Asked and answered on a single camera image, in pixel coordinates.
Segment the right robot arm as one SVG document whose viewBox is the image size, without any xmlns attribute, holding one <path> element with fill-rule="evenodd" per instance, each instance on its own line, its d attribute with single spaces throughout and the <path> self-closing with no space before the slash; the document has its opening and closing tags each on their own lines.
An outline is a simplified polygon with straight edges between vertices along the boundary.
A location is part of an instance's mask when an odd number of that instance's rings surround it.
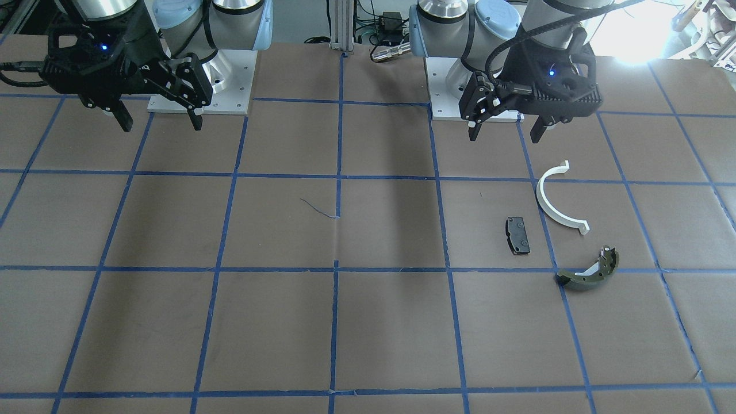
<svg viewBox="0 0 736 414">
<path fill-rule="evenodd" d="M 110 113 L 128 132 L 124 95 L 157 94 L 202 128 L 201 112 L 229 81 L 223 50 L 260 51 L 273 38 L 271 1 L 58 1 L 39 76 Z"/>
</svg>

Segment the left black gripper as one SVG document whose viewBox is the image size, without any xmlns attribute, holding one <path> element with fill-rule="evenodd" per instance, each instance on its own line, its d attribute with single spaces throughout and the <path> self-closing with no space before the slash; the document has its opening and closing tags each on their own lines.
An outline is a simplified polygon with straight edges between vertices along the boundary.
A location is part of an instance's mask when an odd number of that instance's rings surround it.
<svg viewBox="0 0 736 414">
<path fill-rule="evenodd" d="M 574 40 L 572 47 L 555 49 L 528 39 L 501 55 L 504 65 L 493 62 L 490 73 L 474 72 L 463 92 L 471 142 L 477 140 L 482 121 L 515 110 L 537 115 L 530 138 L 538 144 L 553 121 L 590 116 L 604 102 L 590 44 Z"/>
</svg>

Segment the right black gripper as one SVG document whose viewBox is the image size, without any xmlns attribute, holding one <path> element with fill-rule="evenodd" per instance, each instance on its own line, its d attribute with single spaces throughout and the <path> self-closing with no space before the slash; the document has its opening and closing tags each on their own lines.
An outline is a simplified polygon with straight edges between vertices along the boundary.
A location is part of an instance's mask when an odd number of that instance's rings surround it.
<svg viewBox="0 0 736 414">
<path fill-rule="evenodd" d="M 52 21 L 48 52 L 40 78 L 61 94 L 75 94 L 87 108 L 111 114 L 122 131 L 134 121 L 124 95 L 150 94 L 140 67 L 166 55 L 148 13 L 124 13 L 100 22 L 76 22 L 67 16 Z M 195 131 L 203 126 L 203 109 L 187 110 Z"/>
</svg>

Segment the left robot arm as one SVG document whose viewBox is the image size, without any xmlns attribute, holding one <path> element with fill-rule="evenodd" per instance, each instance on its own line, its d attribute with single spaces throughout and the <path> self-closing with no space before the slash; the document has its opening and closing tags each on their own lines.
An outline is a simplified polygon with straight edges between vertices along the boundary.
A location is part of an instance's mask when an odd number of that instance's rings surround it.
<svg viewBox="0 0 736 414">
<path fill-rule="evenodd" d="M 507 111 L 536 115 L 531 140 L 587 117 L 604 98 L 589 27 L 610 1 L 529 1 L 523 15 L 506 1 L 418 1 L 410 44 L 421 57 L 454 58 L 462 74 L 460 118 L 475 141 Z"/>
</svg>

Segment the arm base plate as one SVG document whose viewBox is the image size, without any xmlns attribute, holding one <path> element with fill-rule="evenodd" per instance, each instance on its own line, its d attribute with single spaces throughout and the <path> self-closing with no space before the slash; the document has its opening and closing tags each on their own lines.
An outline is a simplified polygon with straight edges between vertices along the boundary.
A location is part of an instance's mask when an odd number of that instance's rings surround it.
<svg viewBox="0 0 736 414">
<path fill-rule="evenodd" d="M 459 58 L 425 58 L 432 118 L 439 121 L 462 121 L 458 103 L 471 72 Z"/>
<path fill-rule="evenodd" d="M 153 113 L 246 115 L 258 52 L 215 50 L 140 67 Z"/>
</svg>

